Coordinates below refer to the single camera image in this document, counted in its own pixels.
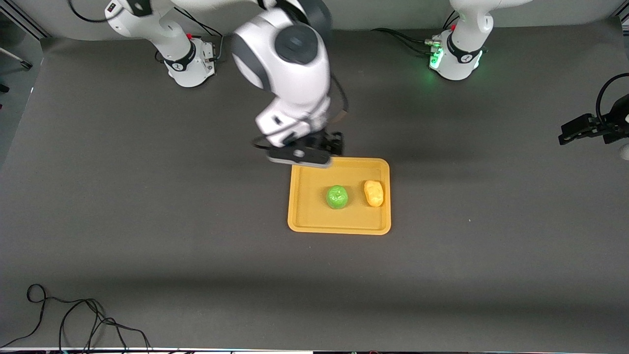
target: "yellow tray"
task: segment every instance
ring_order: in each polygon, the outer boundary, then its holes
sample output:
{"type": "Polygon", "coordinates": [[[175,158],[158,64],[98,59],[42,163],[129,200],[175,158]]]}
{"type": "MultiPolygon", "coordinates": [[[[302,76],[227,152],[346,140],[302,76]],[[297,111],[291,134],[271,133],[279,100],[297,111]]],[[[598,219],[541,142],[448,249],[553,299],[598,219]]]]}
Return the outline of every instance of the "yellow tray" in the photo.
{"type": "Polygon", "coordinates": [[[293,165],[288,226],[297,232],[386,234],[391,229],[389,164],[383,159],[333,157],[326,169],[293,165]],[[382,183],[382,206],[367,203],[363,189],[367,180],[382,183]],[[343,209],[332,209],[326,201],[328,189],[334,185],[347,190],[349,202],[343,209]]]}

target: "green led light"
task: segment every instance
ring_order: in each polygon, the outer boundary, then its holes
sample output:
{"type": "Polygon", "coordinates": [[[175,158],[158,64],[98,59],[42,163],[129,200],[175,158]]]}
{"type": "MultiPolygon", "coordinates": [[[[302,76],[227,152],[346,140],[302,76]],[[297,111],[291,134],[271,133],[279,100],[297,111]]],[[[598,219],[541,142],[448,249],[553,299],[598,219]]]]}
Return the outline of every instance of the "green led light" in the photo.
{"type": "Polygon", "coordinates": [[[430,61],[430,66],[433,69],[436,69],[439,67],[439,64],[441,64],[441,59],[443,58],[443,49],[439,48],[439,50],[437,50],[436,53],[433,54],[432,60],[430,61]]]}
{"type": "Polygon", "coordinates": [[[481,62],[481,57],[482,57],[482,50],[481,50],[481,52],[478,54],[478,60],[476,60],[476,64],[474,64],[474,68],[475,68],[475,69],[478,67],[478,64],[481,62]]]}

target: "green toy fruit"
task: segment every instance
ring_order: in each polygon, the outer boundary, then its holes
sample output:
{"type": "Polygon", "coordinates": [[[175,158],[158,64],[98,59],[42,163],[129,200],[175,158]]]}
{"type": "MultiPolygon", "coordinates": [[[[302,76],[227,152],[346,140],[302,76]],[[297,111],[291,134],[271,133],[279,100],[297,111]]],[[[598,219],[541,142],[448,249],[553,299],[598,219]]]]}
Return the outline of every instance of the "green toy fruit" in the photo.
{"type": "Polygon", "coordinates": [[[345,208],[349,197],[347,196],[347,190],[342,186],[333,186],[328,190],[328,205],[332,209],[345,208]]]}

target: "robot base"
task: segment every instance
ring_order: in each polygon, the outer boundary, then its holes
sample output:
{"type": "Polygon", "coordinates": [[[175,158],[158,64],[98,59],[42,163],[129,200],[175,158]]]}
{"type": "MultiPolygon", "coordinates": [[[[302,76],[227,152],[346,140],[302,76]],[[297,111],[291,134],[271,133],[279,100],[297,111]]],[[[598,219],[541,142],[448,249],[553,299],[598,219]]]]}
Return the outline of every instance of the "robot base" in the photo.
{"type": "Polygon", "coordinates": [[[208,77],[216,74],[214,45],[198,38],[193,38],[191,41],[196,46],[196,56],[185,71],[175,71],[168,64],[164,64],[168,68],[168,75],[185,88],[199,86],[208,77]]]}
{"type": "MultiPolygon", "coordinates": [[[[448,36],[452,33],[451,30],[446,30],[441,34],[434,35],[433,40],[441,40],[442,43],[446,43],[448,36]]],[[[448,80],[460,81],[467,79],[472,74],[472,71],[478,67],[479,60],[481,59],[482,52],[473,58],[469,63],[461,64],[457,57],[451,53],[447,45],[437,49],[437,51],[430,57],[429,67],[434,71],[437,71],[439,75],[448,80]]]]}

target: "connector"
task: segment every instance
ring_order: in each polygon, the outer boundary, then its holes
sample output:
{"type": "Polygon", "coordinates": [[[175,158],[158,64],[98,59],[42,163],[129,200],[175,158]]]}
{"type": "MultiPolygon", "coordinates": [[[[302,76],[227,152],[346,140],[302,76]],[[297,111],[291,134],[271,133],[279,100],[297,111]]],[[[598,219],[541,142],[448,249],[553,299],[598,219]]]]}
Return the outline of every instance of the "connector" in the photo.
{"type": "Polygon", "coordinates": [[[441,40],[439,39],[426,39],[424,44],[430,47],[441,48],[441,40]]]}

